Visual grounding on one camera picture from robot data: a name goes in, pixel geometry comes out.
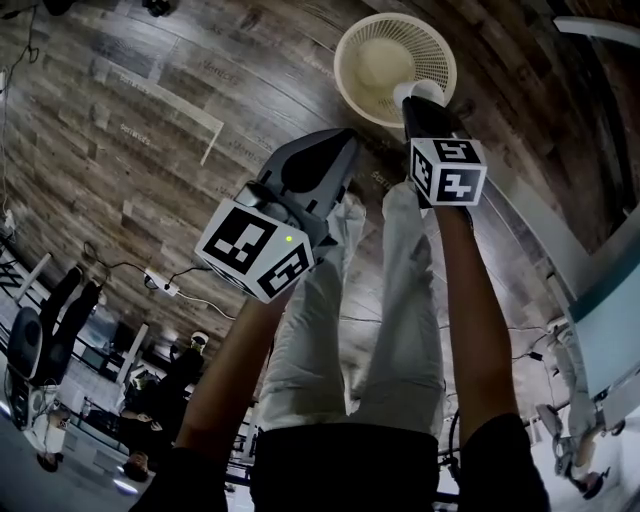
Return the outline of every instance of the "white cube marker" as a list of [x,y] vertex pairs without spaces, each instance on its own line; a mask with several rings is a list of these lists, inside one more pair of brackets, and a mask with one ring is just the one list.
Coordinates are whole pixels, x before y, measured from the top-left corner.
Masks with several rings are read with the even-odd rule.
[[486,175],[477,140],[411,139],[411,179],[432,206],[477,205]]

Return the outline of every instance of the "sneaker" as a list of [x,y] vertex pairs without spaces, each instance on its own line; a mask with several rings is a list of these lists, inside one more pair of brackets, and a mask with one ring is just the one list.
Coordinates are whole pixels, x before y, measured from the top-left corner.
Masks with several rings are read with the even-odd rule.
[[204,351],[204,347],[207,346],[207,342],[209,341],[209,336],[205,333],[196,331],[191,335],[191,348],[193,350],[197,350],[200,355]]
[[553,407],[547,404],[538,404],[536,405],[536,412],[552,438],[562,434],[562,420]]

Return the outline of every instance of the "forearm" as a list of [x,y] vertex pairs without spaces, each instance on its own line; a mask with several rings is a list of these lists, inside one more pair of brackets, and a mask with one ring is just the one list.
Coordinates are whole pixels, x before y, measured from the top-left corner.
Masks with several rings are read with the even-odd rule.
[[507,325],[478,250],[461,212],[436,208],[449,295],[454,375],[464,444],[490,419],[517,413]]
[[285,305],[246,302],[191,396],[176,447],[226,463]]

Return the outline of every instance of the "power strip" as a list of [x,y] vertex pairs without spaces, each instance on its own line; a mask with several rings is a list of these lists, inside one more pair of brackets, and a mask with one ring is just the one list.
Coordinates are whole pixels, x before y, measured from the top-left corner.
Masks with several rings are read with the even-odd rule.
[[180,288],[178,286],[173,283],[169,284],[168,279],[165,279],[163,276],[161,276],[151,268],[146,268],[144,270],[144,273],[146,275],[145,279],[148,279],[148,281],[155,284],[159,290],[162,290],[167,295],[175,297],[180,291]]

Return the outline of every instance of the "white cable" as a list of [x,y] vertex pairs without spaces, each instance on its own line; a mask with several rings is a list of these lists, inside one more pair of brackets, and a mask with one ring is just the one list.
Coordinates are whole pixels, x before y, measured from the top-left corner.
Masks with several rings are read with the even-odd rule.
[[224,311],[222,311],[218,306],[216,306],[213,302],[209,302],[208,300],[204,300],[204,299],[198,299],[196,297],[190,297],[189,295],[185,295],[182,292],[178,292],[178,295],[180,295],[180,297],[184,297],[187,300],[193,300],[195,302],[204,302],[205,304],[209,304],[209,306],[212,306],[218,313],[220,313],[223,317],[228,318],[229,320],[235,320],[235,317],[229,316],[227,315]]

